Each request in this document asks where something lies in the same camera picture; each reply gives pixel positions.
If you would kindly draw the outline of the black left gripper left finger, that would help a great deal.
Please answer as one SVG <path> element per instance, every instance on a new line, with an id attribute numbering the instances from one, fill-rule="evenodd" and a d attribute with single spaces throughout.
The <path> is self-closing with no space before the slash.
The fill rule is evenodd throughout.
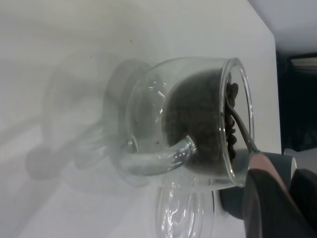
<path id="1" fill-rule="evenodd" d="M 268 172 L 248 171 L 244 191 L 248 238 L 308 238 L 310 226 L 289 194 Z"/>

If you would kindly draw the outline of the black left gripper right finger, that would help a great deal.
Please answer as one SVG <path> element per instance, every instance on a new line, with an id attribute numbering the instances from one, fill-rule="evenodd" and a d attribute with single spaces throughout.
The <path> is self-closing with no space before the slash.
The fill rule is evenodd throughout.
<path id="1" fill-rule="evenodd" d="M 317 175 L 307 169 L 297 169 L 289 193 L 293 203 L 290 210 L 291 238 L 317 236 Z"/>

